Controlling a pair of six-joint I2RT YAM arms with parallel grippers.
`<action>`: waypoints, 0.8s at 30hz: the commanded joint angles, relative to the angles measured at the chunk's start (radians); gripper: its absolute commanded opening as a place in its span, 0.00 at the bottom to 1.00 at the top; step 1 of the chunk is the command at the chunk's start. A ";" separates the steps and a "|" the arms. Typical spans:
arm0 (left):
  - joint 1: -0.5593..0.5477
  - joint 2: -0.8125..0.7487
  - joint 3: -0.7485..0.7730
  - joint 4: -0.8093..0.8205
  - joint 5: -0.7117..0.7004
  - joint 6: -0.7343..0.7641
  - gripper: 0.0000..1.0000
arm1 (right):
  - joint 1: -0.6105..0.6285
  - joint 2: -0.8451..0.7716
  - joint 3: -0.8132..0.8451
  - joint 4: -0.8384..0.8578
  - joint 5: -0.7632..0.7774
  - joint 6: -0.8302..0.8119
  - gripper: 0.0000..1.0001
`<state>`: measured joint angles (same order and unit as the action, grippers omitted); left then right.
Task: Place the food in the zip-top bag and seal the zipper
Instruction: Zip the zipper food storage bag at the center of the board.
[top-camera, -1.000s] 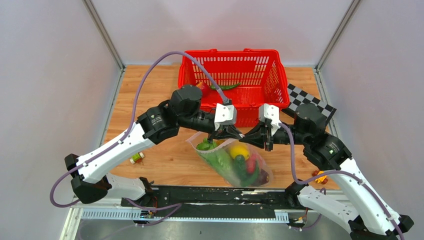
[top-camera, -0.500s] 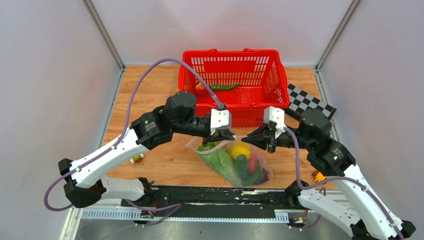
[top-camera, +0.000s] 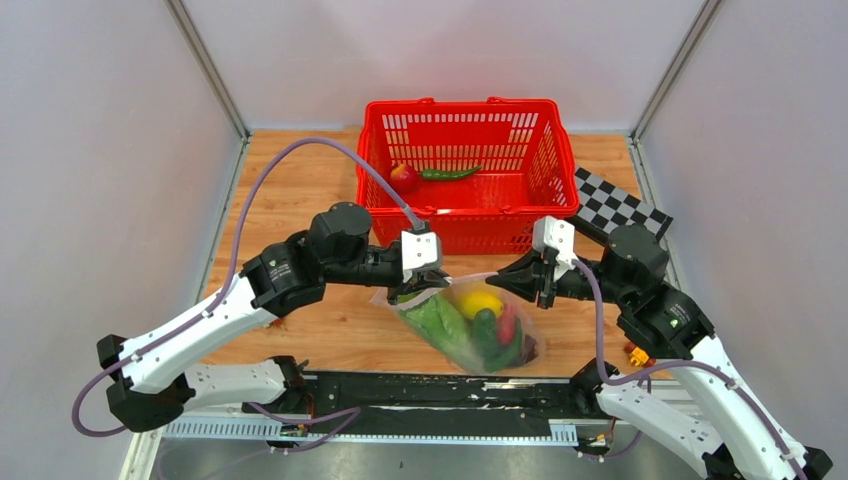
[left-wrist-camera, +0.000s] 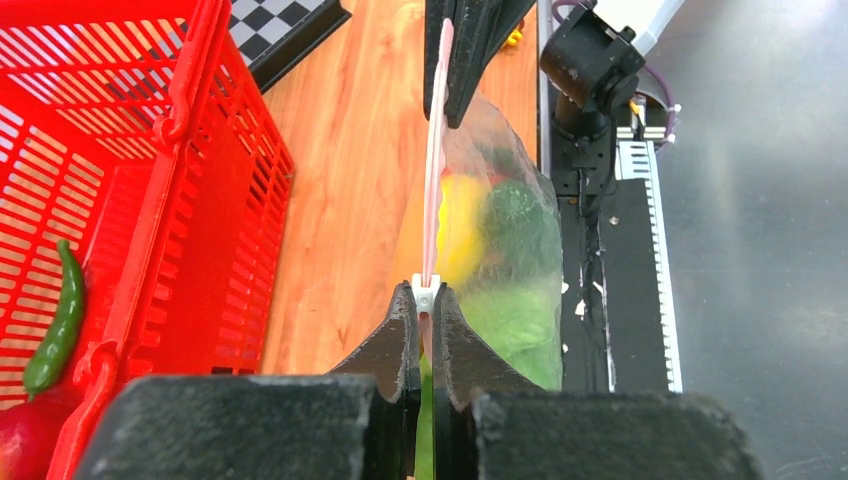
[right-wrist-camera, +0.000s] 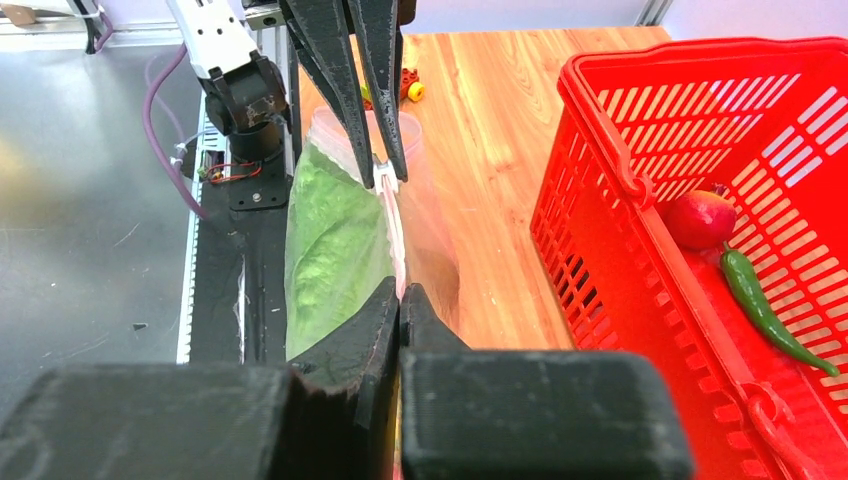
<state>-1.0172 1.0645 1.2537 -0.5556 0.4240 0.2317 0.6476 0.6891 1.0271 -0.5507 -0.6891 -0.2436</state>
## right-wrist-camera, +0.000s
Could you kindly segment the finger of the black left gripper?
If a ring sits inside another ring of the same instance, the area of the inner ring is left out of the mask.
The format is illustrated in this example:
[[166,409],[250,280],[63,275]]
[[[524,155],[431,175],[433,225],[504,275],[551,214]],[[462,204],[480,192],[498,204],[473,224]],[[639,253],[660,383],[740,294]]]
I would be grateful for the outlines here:
[[345,3],[282,0],[279,5],[301,66],[344,127],[364,187],[373,188],[372,149]]
[[408,168],[399,126],[402,41],[399,39],[398,3],[394,0],[349,0],[347,5],[383,145],[396,177],[407,181]]

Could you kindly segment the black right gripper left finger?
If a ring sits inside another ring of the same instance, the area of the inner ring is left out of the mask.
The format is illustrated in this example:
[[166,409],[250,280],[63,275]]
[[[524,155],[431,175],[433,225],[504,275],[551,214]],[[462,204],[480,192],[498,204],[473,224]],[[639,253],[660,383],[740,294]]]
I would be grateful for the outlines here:
[[399,300],[281,365],[77,365],[42,375],[1,429],[5,479],[388,479]]

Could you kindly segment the clear zip top bag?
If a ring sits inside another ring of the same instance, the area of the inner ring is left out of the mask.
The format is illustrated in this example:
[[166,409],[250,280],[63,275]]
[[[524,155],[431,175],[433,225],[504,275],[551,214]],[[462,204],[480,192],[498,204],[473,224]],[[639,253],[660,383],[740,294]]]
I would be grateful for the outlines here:
[[[459,313],[459,262],[429,168],[419,121],[400,113],[409,178],[396,196],[406,280],[446,323]],[[286,357],[302,354],[353,316],[396,272],[383,202],[361,184],[351,143],[326,106],[312,115],[290,191],[285,243]]]

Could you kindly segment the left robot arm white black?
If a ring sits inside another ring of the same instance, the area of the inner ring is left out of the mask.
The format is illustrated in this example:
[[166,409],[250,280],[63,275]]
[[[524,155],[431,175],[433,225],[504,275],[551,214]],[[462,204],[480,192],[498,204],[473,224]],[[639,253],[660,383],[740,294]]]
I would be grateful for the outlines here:
[[[171,1],[191,65],[224,135],[261,130],[288,104],[276,65],[226,1]],[[400,28],[415,16],[412,1],[282,1],[300,65],[344,127],[363,185],[379,186],[359,82],[364,80],[390,165],[408,168],[399,125]]]

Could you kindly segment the green white napa cabbage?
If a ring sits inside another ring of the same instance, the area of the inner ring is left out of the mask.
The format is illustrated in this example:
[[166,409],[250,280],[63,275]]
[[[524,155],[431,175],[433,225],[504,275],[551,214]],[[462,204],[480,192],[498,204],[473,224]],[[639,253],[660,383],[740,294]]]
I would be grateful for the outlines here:
[[304,147],[285,242],[286,358],[353,316],[394,274],[380,200],[317,147]]

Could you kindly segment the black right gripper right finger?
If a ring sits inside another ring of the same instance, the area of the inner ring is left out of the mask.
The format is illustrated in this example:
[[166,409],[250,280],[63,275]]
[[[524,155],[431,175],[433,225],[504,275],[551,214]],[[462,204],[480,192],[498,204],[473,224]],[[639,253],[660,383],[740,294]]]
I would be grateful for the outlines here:
[[400,306],[407,479],[691,479],[670,391],[620,351],[474,350],[425,289]]

